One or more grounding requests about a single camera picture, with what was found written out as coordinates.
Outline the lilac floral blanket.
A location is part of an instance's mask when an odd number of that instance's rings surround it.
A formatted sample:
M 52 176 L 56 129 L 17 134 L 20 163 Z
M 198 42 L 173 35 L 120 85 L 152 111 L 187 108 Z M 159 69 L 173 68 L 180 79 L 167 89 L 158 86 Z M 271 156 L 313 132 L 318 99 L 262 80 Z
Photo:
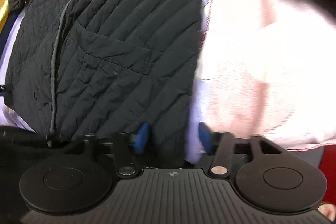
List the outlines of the lilac floral blanket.
M 1 85 L 5 84 L 9 60 L 24 16 L 25 9 L 10 12 L 1 31 Z M 16 127 L 34 132 L 34 130 L 14 110 L 5 105 L 2 92 L 1 126 Z

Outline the pink white bed sheet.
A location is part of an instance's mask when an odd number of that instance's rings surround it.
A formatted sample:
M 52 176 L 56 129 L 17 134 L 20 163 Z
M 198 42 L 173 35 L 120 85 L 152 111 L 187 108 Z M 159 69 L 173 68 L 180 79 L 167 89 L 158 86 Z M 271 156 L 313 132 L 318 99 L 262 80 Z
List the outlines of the pink white bed sheet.
M 201 121 L 300 151 L 335 143 L 335 19 L 311 0 L 210 0 Z

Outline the black quilted jacket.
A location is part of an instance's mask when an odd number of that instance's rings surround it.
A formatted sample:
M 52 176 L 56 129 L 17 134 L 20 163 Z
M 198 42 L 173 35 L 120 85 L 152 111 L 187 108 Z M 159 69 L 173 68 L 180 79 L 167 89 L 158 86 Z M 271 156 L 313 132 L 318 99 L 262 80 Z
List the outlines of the black quilted jacket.
M 186 157 L 202 0 L 12 0 L 25 7 L 5 105 L 59 141 L 151 129 L 161 165 Z

